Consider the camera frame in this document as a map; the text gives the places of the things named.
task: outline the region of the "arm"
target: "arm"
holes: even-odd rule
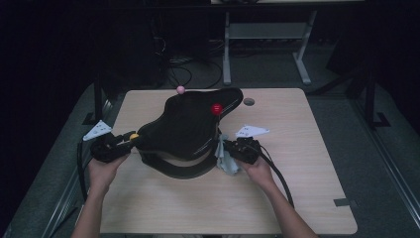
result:
[[[102,203],[118,167],[128,155],[109,164],[95,159],[89,163],[90,189],[76,227],[71,235],[75,237],[99,237],[101,226]]]
[[[270,166],[263,158],[259,157],[253,165],[238,160],[237,163],[267,196],[284,237],[317,237],[281,193],[272,178]]]

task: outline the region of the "human hand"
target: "human hand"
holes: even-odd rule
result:
[[[105,196],[108,192],[111,182],[117,174],[117,169],[129,157],[125,155],[108,164],[92,159],[88,165],[90,177],[90,194]]]
[[[235,161],[247,172],[250,179],[263,189],[268,189],[270,186],[275,185],[271,175],[271,167],[262,157],[259,157],[253,165],[239,160]]]

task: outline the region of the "red ball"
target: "red ball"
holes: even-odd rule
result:
[[[222,114],[223,111],[223,106],[220,105],[219,103],[215,103],[211,106],[211,113],[213,113],[213,115],[215,116],[220,116],[220,114]]]

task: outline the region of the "pink ball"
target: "pink ball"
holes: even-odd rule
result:
[[[178,94],[183,94],[183,93],[185,92],[185,87],[183,87],[183,86],[178,86],[178,87],[176,88],[176,92],[177,92]]]

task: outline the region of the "wooden table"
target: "wooden table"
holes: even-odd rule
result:
[[[358,226],[345,198],[305,94],[300,89],[243,89],[241,104],[222,119],[231,140],[244,124],[265,127],[256,136],[283,173],[297,212],[317,234],[353,234]],[[113,133],[138,130],[156,120],[175,90],[130,91]],[[284,192],[277,177],[275,181]],[[136,150],[118,170],[103,205],[101,233],[281,233],[263,193],[240,171],[218,168],[199,178],[169,178],[144,165]]]

